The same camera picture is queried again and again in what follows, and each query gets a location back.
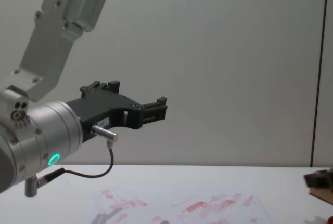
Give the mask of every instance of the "robotic arm link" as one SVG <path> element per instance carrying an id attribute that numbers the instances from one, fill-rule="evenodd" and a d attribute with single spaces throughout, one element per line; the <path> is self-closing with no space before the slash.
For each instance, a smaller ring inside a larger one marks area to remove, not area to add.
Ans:
<path id="1" fill-rule="evenodd" d="M 111 169 L 111 148 L 118 135 L 110 128 L 139 129 L 165 119 L 165 97 L 137 103 L 119 94 L 118 81 L 95 81 L 80 88 L 79 99 L 29 108 L 29 101 L 38 102 L 57 85 L 74 41 L 95 27 L 104 2 L 44 0 L 35 13 L 35 29 L 22 62 L 0 85 L 0 193 L 25 180 L 26 196 L 34 197 L 37 188 L 50 181 L 38 180 L 36 173 L 95 136 L 108 140 Z"/>

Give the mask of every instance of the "screw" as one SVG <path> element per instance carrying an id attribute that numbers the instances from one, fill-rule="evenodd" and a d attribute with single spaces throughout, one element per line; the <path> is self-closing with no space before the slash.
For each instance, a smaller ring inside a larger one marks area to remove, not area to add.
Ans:
<path id="1" fill-rule="evenodd" d="M 61 1 L 61 0 L 57 0 L 57 1 L 56 1 L 56 7 L 60 7 L 61 4 L 62 4 L 62 1 Z"/>
<path id="2" fill-rule="evenodd" d="M 39 19 L 41 16 L 42 16 L 41 12 L 37 11 L 37 12 L 35 13 L 35 19 L 36 19 L 36 20 Z"/>
<path id="3" fill-rule="evenodd" d="M 35 129 L 35 133 L 36 133 L 37 135 L 40 135 L 40 134 L 42 133 L 42 131 L 41 131 L 41 129 Z"/>
<path id="4" fill-rule="evenodd" d="M 12 115 L 11 115 L 11 118 L 12 118 L 13 120 L 19 120 L 19 119 L 21 118 L 21 113 L 18 112 L 18 111 L 14 111 L 14 112 L 12 113 Z"/>

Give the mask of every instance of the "silver cylindrical joint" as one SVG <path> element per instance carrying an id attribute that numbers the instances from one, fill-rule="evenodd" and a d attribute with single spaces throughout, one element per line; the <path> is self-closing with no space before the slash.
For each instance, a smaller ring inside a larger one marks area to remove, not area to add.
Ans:
<path id="1" fill-rule="evenodd" d="M 96 135 L 96 136 L 100 136 L 100 137 L 104 137 L 108 140 L 111 140 L 112 142 L 117 142 L 117 140 L 119 139 L 119 135 L 109 131 L 107 129 L 104 129 L 102 127 L 99 127 L 97 125 L 93 125 L 92 129 L 91 129 L 91 133 Z"/>
<path id="2" fill-rule="evenodd" d="M 0 193 L 60 162 L 82 144 L 80 120 L 62 102 L 28 110 L 23 121 L 1 121 Z"/>
<path id="3" fill-rule="evenodd" d="M 32 198 L 37 195 L 37 176 L 34 175 L 25 180 L 25 195 L 26 197 Z"/>

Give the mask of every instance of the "cable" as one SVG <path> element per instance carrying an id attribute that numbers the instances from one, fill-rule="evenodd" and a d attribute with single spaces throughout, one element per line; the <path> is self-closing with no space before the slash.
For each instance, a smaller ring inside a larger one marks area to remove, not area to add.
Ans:
<path id="1" fill-rule="evenodd" d="M 109 149 L 109 152 L 110 152 L 110 156 L 111 156 L 111 162 L 110 162 L 110 166 L 109 168 L 102 174 L 99 174 L 99 175 L 85 175 L 85 174 L 82 174 L 82 173 L 78 173 L 78 172 L 75 172 L 75 171 L 71 171 L 71 170 L 65 170 L 65 173 L 68 173 L 68 174 L 73 174 L 73 175 L 76 175 L 76 176 L 81 176 L 81 177 L 85 177 L 85 178 L 99 178 L 99 177 L 102 177 L 102 176 L 105 176 L 106 174 L 108 174 L 112 167 L 113 167 L 113 163 L 114 163 L 114 156 L 113 156 L 113 151 L 112 149 Z"/>

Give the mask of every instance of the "gray wall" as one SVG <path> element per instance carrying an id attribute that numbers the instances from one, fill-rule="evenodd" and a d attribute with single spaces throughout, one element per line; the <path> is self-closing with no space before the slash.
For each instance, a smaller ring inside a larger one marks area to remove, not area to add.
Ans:
<path id="1" fill-rule="evenodd" d="M 327 0 L 314 166 L 333 166 L 333 0 Z"/>
<path id="2" fill-rule="evenodd" d="M 23 55 L 42 0 L 0 0 L 0 79 Z M 117 128 L 120 164 L 310 164 L 324 0 L 107 0 L 58 87 L 68 101 L 94 80 L 121 81 L 167 120 Z M 108 163 L 101 139 L 67 163 Z"/>

